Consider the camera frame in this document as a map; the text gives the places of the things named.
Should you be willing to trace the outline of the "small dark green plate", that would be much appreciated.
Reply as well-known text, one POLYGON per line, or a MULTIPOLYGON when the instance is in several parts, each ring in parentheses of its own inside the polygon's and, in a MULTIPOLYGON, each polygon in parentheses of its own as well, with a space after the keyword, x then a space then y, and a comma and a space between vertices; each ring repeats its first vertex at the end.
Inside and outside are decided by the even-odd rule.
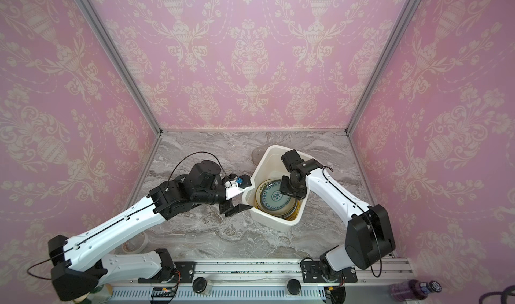
POLYGON ((257 203, 264 212, 284 215, 294 208, 295 201, 283 194, 280 186, 280 179, 268 179, 258 188, 257 203))

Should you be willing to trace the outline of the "cream plate with leaf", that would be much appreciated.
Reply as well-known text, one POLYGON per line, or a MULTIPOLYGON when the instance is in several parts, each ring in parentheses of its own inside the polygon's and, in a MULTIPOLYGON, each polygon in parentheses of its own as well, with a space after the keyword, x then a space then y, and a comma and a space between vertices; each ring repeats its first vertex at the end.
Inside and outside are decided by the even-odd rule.
MULTIPOLYGON (((256 195, 255 195, 255 200, 256 200, 256 205, 257 205, 257 208, 261 211, 263 211, 260 206, 258 205, 258 201, 257 201, 257 196, 258 196, 258 188, 257 188, 257 191, 256 191, 256 195)), ((295 199, 295 198, 292 198, 294 201, 295 201, 295 206, 294 208, 289 211, 288 213, 284 214, 284 215, 274 215, 274 214, 269 214, 267 212, 265 212, 266 214, 269 214, 271 216, 275 216, 277 218, 280 218, 280 219, 284 219, 284 220, 293 220, 295 219, 295 216, 298 214, 298 211, 299 211, 299 207, 300 207, 300 202, 295 199)))

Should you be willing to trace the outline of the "white plastic bin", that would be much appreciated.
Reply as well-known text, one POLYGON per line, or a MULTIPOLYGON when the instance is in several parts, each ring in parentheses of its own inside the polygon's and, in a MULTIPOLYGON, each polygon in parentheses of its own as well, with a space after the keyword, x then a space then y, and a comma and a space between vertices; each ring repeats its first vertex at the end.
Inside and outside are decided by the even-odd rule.
POLYGON ((283 175, 289 175, 281 160, 281 157, 288 151, 290 151, 289 148, 280 145, 272 145, 271 147, 268 147, 262 160, 251 176, 253 188, 242 195, 242 202, 246 205, 252 206, 252 209, 249 212, 253 220, 281 232, 288 232, 293 226, 296 226, 300 222, 308 199, 305 198, 303 200, 298 200, 300 202, 300 207, 295 219, 284 220, 259 210, 256 205, 255 195, 258 186, 265 180, 281 180, 283 175))

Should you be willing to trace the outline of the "clear glass plate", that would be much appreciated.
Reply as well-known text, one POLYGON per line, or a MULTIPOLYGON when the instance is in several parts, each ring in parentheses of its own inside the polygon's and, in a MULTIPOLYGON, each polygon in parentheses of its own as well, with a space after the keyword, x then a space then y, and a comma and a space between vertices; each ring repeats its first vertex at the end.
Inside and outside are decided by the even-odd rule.
POLYGON ((260 161, 262 160, 264 154, 266 153, 268 147, 257 147, 252 151, 252 163, 255 166, 258 166, 260 161))

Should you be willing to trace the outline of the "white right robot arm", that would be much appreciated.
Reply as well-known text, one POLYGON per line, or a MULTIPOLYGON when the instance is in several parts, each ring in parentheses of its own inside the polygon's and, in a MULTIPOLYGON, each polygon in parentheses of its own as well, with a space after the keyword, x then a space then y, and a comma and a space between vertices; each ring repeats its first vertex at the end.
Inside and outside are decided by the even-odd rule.
POLYGON ((342 220, 345 242, 320 256, 320 270, 328 281, 349 268, 366 270, 382 264, 396 249, 387 210, 355 197, 330 175, 332 168, 315 159, 304 160, 295 150, 281 156, 288 175, 281 179, 280 192, 303 200, 308 192, 318 195, 342 220))

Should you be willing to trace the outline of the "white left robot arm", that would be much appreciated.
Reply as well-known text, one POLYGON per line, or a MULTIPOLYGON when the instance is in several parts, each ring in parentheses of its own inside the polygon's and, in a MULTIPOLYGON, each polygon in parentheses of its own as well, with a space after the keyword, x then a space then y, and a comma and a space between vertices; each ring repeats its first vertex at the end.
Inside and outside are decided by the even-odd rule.
POLYGON ((209 160, 186 175, 164 181, 126 211, 74 237, 58 235, 48 243, 53 267, 51 281, 62 301, 72 301, 96 287, 119 281, 164 283, 177 267, 166 249, 143 254, 113 255, 112 250, 138 234, 203 204, 217 205, 229 218, 249 210, 232 199, 254 187, 249 175, 221 176, 221 167, 209 160))

